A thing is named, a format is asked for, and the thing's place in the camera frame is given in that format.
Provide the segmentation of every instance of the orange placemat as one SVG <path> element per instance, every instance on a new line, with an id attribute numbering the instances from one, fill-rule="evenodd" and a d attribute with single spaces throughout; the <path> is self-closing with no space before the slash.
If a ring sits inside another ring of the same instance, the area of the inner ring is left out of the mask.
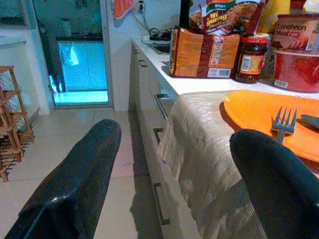
<path id="1" fill-rule="evenodd" d="M 286 136 L 283 145 L 299 157 L 319 162 L 319 130 L 300 117 L 302 114 L 319 117 L 318 100 L 242 90 L 229 93 L 224 106 L 239 127 L 255 129 L 272 137 L 277 134 L 271 127 L 280 107 L 293 111 L 298 108 L 295 133 Z"/>

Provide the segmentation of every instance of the floor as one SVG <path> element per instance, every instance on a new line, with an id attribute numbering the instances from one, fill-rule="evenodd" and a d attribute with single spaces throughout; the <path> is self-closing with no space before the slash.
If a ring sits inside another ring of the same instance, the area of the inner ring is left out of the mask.
<path id="1" fill-rule="evenodd" d="M 79 91 L 54 94 L 56 106 L 107 104 L 108 101 L 107 91 Z"/>
<path id="2" fill-rule="evenodd" d="M 0 238 L 4 238 L 43 178 L 102 119 L 120 124 L 122 141 L 94 238 L 161 238 L 150 177 L 134 177 L 134 157 L 144 153 L 134 152 L 141 149 L 136 144 L 142 144 L 137 116 L 107 108 L 58 110 L 35 122 L 35 143 L 26 149 L 24 160 L 9 170 L 9 182 L 0 179 Z"/>

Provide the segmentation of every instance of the glass jar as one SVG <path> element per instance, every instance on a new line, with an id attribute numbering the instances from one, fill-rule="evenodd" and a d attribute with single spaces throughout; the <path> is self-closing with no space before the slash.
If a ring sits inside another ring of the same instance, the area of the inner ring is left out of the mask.
<path id="1" fill-rule="evenodd" d="M 245 37 L 242 40 L 241 54 L 236 74 L 236 80 L 243 83 L 257 83 L 269 40 L 258 37 Z"/>

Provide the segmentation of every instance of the sink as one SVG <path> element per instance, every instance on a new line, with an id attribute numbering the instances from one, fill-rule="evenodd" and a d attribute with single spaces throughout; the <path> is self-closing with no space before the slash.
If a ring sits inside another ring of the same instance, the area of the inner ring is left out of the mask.
<path id="1" fill-rule="evenodd" d="M 157 44 L 148 44 L 158 54 L 167 54 L 170 53 L 170 44 L 157 45 Z"/>

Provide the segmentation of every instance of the fork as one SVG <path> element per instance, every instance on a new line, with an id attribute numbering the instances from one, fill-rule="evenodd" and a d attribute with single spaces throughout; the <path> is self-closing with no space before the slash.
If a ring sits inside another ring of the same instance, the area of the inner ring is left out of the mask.
<path id="1" fill-rule="evenodd" d="M 286 134 L 293 134 L 295 131 L 295 127 L 296 127 L 296 121 L 297 121 L 297 109 L 294 113 L 294 117 L 293 120 L 291 121 L 291 123 L 289 124 L 290 121 L 290 116 L 291 116 L 291 112 L 292 110 L 290 109 L 289 113 L 288 113 L 288 117 L 286 118 L 286 113 L 287 113 L 287 108 L 285 109 L 284 115 L 280 121 L 280 116 L 281 116 L 281 112 L 282 112 L 283 107 L 280 107 L 280 110 L 276 116 L 276 119 L 273 123 L 273 127 L 272 130 L 278 131 L 277 137 L 276 137 L 276 141 L 279 143 L 283 143 L 284 141 L 284 137 Z"/>

